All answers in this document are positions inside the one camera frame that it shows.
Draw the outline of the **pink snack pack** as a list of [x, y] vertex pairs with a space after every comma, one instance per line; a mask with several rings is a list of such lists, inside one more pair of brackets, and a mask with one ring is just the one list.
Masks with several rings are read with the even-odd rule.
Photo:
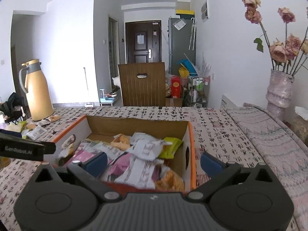
[[115, 162], [112, 163], [109, 170], [109, 176], [120, 176], [122, 175], [130, 165], [131, 161], [134, 161], [136, 158], [135, 155], [131, 153], [124, 153]]

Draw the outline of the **long green snack bar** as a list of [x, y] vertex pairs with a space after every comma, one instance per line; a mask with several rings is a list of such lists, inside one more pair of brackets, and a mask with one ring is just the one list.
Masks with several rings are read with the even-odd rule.
[[163, 146], [158, 158], [168, 160], [173, 159], [176, 151], [183, 144], [183, 141], [174, 137], [165, 137], [164, 142], [165, 145]]

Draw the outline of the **white snack pack with text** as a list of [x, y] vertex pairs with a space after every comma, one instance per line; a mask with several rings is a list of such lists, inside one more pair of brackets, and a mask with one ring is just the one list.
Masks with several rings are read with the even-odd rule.
[[135, 132], [130, 138], [130, 147], [126, 152], [141, 160], [154, 161], [161, 153], [164, 145], [164, 140], [142, 132]]

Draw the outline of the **small green packet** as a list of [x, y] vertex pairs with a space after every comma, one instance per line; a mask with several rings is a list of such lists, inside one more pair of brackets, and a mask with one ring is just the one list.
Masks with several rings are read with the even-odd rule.
[[19, 132], [21, 133], [23, 129], [25, 128], [27, 122], [26, 121], [20, 121], [18, 123], [11, 122], [6, 129], [13, 132]]

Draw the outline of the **white packet by thermos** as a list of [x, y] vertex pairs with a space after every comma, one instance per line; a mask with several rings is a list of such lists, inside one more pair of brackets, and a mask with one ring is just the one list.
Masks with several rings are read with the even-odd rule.
[[47, 133], [47, 130], [45, 128], [43, 128], [42, 126], [37, 126], [33, 130], [28, 132], [26, 136], [30, 138], [31, 140], [37, 140], [39, 137], [41, 137], [45, 133]]

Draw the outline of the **folded grey blanket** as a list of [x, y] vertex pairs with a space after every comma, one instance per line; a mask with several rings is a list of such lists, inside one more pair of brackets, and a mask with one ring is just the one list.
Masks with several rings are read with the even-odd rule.
[[307, 146], [266, 109], [248, 104], [226, 112], [292, 199], [295, 210], [287, 230], [307, 230]]

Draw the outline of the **beige thermos jug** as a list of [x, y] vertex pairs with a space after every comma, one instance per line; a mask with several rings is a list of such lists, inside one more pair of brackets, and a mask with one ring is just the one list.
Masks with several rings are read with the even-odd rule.
[[54, 113], [48, 83], [41, 69], [39, 59], [21, 64], [18, 78], [21, 89], [26, 95], [33, 121], [40, 121]]

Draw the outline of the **red cardboard box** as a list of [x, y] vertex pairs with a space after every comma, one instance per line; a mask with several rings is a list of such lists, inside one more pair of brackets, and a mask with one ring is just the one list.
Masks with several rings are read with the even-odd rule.
[[82, 116], [53, 141], [54, 154], [44, 160], [67, 166], [104, 152], [105, 182], [138, 189], [184, 191], [196, 188], [193, 128], [188, 121]]

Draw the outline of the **clear snack jar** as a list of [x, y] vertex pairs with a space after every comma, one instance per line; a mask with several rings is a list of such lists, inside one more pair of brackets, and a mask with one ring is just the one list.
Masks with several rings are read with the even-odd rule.
[[304, 142], [307, 146], [308, 142], [308, 111], [304, 107], [295, 107], [296, 117], [293, 119], [292, 131]]

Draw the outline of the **pink ribbed vase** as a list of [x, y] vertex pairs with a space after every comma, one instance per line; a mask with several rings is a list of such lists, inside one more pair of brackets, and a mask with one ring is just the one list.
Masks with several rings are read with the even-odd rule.
[[284, 120], [285, 111], [291, 103], [294, 81], [294, 76], [290, 74], [271, 70], [266, 94], [267, 110], [281, 121]]

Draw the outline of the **white cat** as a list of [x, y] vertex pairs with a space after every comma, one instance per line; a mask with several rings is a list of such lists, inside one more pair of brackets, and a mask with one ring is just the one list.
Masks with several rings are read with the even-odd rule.
[[112, 80], [113, 80], [113, 85], [115, 85], [116, 87], [121, 87], [121, 81], [120, 81], [120, 77], [117, 76], [117, 77], [112, 77]]

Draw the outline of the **dried pink roses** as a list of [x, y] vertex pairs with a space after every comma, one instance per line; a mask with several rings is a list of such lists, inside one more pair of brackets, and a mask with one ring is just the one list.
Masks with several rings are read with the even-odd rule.
[[242, 0], [244, 17], [261, 28], [261, 36], [254, 39], [257, 51], [268, 50], [274, 71], [294, 77], [301, 68], [307, 69], [307, 2], [293, 1], [279, 6], [263, 21], [261, 0]]

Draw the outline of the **dark brown door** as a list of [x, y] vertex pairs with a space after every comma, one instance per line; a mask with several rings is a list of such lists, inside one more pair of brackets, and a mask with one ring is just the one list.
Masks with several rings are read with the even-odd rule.
[[161, 62], [161, 21], [135, 21], [125, 23], [126, 62]]

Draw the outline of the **grey refrigerator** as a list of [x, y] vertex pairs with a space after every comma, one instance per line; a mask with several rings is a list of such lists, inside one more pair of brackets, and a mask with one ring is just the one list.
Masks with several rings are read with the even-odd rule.
[[193, 48], [193, 19], [169, 18], [169, 73], [179, 75], [180, 61], [187, 59], [195, 64], [196, 47]]

